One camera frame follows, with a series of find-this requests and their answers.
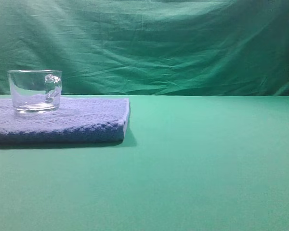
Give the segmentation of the transparent glass cup with handle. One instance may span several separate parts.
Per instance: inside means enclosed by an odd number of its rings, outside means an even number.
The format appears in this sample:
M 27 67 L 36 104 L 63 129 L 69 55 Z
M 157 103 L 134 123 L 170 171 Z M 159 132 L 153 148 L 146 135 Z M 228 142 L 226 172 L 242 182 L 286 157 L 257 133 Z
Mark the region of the transparent glass cup with handle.
M 9 70 L 7 74 L 15 110 L 39 112 L 59 108 L 63 88 L 62 71 Z

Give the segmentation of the folded blue towel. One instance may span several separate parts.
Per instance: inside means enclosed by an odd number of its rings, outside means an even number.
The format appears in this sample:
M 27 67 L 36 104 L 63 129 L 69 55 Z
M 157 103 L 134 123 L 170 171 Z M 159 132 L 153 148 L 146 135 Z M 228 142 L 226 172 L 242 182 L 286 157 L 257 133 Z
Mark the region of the folded blue towel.
M 125 138 L 127 98 L 66 98 L 54 111 L 18 112 L 0 99 L 0 144 L 101 143 Z

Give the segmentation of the green table cloth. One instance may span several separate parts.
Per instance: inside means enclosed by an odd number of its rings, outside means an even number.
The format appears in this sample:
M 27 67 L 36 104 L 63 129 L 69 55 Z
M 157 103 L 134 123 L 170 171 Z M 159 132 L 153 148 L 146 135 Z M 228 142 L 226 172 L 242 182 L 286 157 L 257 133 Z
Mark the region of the green table cloth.
M 130 106 L 121 143 L 0 146 L 0 231 L 289 231 L 289 97 Z

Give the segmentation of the green cloth backdrop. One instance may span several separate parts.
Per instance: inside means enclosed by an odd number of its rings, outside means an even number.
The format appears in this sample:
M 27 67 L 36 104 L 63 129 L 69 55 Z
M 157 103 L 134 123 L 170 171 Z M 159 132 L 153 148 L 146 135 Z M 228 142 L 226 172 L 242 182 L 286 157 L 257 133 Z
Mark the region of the green cloth backdrop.
M 289 0 L 0 0 L 8 70 L 63 94 L 288 96 Z

